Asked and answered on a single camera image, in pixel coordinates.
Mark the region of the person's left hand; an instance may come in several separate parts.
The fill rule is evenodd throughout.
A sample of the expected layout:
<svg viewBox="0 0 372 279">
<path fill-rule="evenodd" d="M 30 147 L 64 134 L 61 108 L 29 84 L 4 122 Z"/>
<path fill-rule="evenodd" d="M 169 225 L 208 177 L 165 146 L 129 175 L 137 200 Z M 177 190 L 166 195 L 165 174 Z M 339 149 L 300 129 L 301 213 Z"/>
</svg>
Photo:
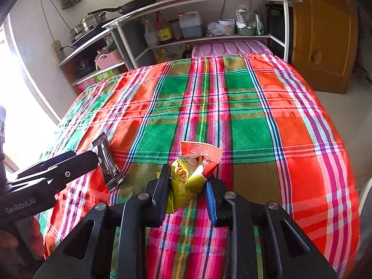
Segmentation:
<svg viewBox="0 0 372 279">
<path fill-rule="evenodd" d="M 16 257 L 25 265 L 43 260 L 43 235 L 38 220 L 30 217 L 1 229 L 1 246 L 14 249 Z"/>
</svg>

